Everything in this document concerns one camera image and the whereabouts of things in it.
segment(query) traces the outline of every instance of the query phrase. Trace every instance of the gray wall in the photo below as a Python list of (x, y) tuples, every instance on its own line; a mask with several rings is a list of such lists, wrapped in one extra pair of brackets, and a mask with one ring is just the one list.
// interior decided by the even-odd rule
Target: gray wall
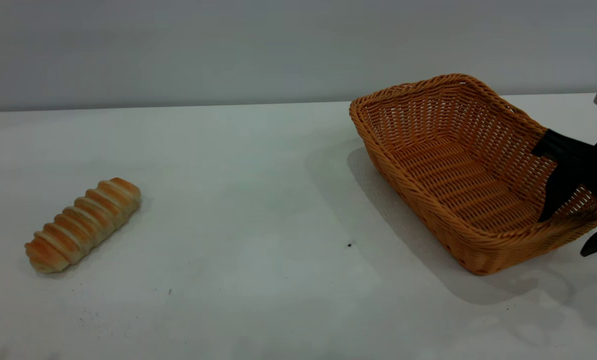
[(597, 88), (597, 0), (0, 0), (0, 110)]

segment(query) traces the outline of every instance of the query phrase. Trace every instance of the table surface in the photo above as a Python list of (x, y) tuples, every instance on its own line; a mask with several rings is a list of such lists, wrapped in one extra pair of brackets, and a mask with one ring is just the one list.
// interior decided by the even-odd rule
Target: table surface
[[(587, 142), (593, 97), (506, 96)], [(585, 240), (472, 275), (374, 169), (348, 106), (0, 112), (0, 360), (597, 359)], [(141, 209), (36, 273), (33, 232), (117, 176)]]

